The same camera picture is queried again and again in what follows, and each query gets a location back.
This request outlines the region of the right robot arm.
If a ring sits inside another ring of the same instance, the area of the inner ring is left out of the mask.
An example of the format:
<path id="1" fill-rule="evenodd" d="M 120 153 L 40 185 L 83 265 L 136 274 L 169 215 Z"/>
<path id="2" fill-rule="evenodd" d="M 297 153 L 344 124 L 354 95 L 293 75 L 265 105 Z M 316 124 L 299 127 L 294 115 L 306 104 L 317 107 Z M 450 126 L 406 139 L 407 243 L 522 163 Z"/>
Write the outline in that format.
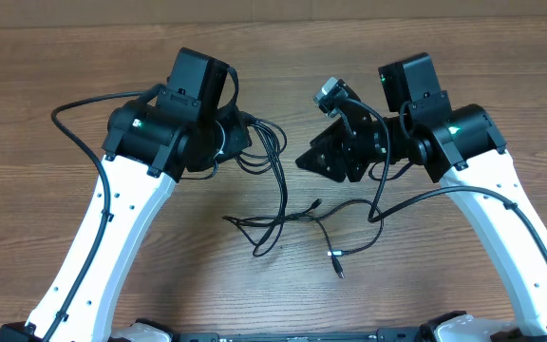
<path id="1" fill-rule="evenodd" d="M 526 196 L 506 140 L 484 108 L 453 108 L 427 53 L 381 66 L 389 116 L 343 80 L 314 95 L 332 124 L 298 167 L 333 181 L 359 181 L 372 165 L 423 167 L 459 207 L 496 268 L 514 319 L 453 311 L 400 333 L 404 341 L 547 341 L 547 229 Z"/>

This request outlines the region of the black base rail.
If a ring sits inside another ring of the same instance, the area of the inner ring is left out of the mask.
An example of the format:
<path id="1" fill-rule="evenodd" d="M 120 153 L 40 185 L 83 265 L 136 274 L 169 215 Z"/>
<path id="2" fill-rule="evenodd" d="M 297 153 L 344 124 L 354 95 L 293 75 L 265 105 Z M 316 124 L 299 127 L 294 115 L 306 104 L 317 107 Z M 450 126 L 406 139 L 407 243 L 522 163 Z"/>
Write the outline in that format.
<path id="1" fill-rule="evenodd" d="M 238 333 L 174 332 L 173 342 L 419 342 L 418 327 L 379 328 L 371 332 Z"/>

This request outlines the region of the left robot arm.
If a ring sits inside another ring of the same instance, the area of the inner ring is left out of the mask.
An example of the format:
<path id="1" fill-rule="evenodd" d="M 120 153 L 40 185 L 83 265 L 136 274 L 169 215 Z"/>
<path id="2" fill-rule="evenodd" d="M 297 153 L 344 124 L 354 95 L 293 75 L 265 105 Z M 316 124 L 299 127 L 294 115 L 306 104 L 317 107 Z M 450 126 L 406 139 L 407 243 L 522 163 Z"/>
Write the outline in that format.
<path id="1" fill-rule="evenodd" d="M 112 326 L 123 284 L 155 216 L 182 179 L 212 177 L 251 141 L 236 103 L 220 103 L 236 71 L 183 48 L 162 84 L 124 94 L 107 123 L 85 217 L 61 269 L 28 319 L 0 341 L 170 341 L 147 319 Z"/>

